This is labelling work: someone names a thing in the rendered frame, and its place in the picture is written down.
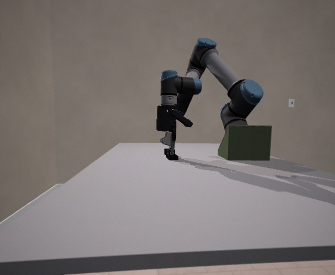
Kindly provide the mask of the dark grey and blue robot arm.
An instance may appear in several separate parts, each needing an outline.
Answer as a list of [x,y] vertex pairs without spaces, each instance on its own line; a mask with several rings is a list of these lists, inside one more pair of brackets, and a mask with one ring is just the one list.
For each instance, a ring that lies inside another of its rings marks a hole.
[[[193,49],[186,77],[178,76],[175,70],[161,73],[161,105],[176,105],[171,116],[191,127],[193,123],[184,117],[193,95],[202,90],[200,80],[206,67],[227,89],[231,99],[221,108],[220,117],[225,133],[229,125],[248,125],[246,117],[263,97],[263,89],[254,80],[241,79],[219,56],[216,42],[208,38],[199,38]],[[205,67],[205,68],[204,68]],[[178,95],[177,95],[178,93]]]

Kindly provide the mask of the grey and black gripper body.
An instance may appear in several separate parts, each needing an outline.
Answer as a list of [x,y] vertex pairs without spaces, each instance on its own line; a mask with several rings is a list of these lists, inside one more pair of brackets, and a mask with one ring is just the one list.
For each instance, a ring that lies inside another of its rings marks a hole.
[[176,125],[176,118],[170,115],[172,112],[172,109],[176,109],[176,105],[157,106],[157,119],[156,119],[156,130],[157,131],[171,131],[172,132],[172,128],[174,127],[174,124]]

